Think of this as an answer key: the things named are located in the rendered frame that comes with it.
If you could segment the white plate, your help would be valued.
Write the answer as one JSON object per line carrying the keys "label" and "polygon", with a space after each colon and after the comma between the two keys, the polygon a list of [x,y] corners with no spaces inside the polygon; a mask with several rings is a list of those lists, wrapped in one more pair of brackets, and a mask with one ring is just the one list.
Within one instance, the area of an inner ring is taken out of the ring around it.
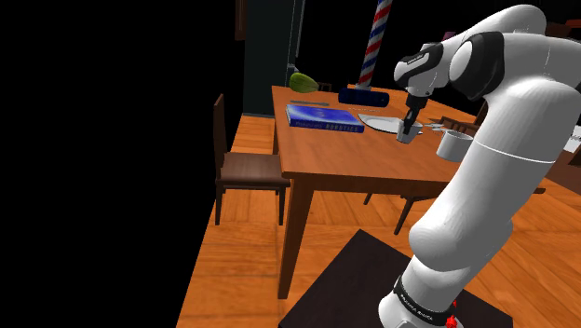
{"label": "white plate", "polygon": [[358,114],[358,118],[367,126],[384,132],[399,133],[399,125],[402,120],[398,117],[388,117],[388,116],[370,116]]}

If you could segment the dark blue cylinder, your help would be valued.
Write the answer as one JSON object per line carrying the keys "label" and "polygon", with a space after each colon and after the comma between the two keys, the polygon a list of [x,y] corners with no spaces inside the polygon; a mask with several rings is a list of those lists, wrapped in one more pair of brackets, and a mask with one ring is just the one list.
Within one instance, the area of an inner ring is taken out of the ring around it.
{"label": "dark blue cylinder", "polygon": [[389,94],[379,91],[342,88],[338,93],[338,102],[345,104],[387,107],[389,101]]}

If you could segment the large white cup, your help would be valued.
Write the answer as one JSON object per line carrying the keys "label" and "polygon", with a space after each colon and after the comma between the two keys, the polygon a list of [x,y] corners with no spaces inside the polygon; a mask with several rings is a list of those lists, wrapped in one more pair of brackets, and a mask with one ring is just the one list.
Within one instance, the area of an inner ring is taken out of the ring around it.
{"label": "large white cup", "polygon": [[446,130],[441,137],[437,155],[451,162],[461,162],[473,137],[457,130]]}

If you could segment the red white blue striped pole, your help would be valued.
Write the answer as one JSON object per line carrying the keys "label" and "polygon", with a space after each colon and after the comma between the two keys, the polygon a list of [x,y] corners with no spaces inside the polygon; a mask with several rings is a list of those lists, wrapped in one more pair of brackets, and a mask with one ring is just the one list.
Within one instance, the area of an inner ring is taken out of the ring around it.
{"label": "red white blue striped pole", "polygon": [[393,0],[378,0],[375,10],[372,30],[370,32],[368,44],[365,51],[364,60],[361,66],[357,89],[370,89],[374,66],[377,61],[378,52],[382,44],[383,35],[388,15],[391,11]]}

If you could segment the brown wooden table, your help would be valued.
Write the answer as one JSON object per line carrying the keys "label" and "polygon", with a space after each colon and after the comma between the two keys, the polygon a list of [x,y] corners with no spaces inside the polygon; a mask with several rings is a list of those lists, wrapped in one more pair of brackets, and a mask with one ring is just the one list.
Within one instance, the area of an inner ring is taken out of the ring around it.
{"label": "brown wooden table", "polygon": [[438,135],[425,132],[405,145],[392,134],[372,129],[353,133],[295,128],[286,118],[287,104],[300,100],[340,108],[336,94],[301,94],[278,86],[272,94],[273,150],[280,157],[283,176],[291,181],[285,225],[278,231],[279,304],[293,306],[315,279],[314,274],[296,270],[304,262],[304,249],[315,245],[315,226],[325,231],[339,225],[360,227],[413,256],[409,231],[421,213],[414,212],[394,235],[396,208],[408,195],[432,203],[433,195],[457,171],[457,164],[437,156]]}

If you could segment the blue book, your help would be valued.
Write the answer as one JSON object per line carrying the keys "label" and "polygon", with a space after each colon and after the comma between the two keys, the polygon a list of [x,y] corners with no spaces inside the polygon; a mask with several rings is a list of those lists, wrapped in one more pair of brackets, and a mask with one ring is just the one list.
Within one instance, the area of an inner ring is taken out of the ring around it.
{"label": "blue book", "polygon": [[345,110],[287,104],[286,115],[291,127],[362,133],[365,126]]}

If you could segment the green fruit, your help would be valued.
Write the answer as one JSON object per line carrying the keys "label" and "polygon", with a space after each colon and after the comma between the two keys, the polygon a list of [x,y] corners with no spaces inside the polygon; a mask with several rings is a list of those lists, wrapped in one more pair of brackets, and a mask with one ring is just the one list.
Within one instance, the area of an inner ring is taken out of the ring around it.
{"label": "green fruit", "polygon": [[319,90],[319,84],[308,75],[295,72],[290,76],[289,87],[299,93],[310,93]]}

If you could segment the dark tall cabinet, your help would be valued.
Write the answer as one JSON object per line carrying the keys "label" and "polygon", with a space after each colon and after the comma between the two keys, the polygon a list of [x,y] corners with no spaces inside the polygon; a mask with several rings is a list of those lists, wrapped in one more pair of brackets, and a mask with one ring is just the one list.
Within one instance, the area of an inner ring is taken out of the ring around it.
{"label": "dark tall cabinet", "polygon": [[243,113],[272,117],[272,87],[286,87],[296,58],[306,0],[247,0]]}

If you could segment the dark framed wall picture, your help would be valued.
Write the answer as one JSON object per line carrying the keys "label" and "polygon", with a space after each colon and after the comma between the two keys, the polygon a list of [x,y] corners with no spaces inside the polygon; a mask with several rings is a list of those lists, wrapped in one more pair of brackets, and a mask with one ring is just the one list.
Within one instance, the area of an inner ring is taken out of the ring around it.
{"label": "dark framed wall picture", "polygon": [[235,40],[246,40],[248,0],[235,0]]}

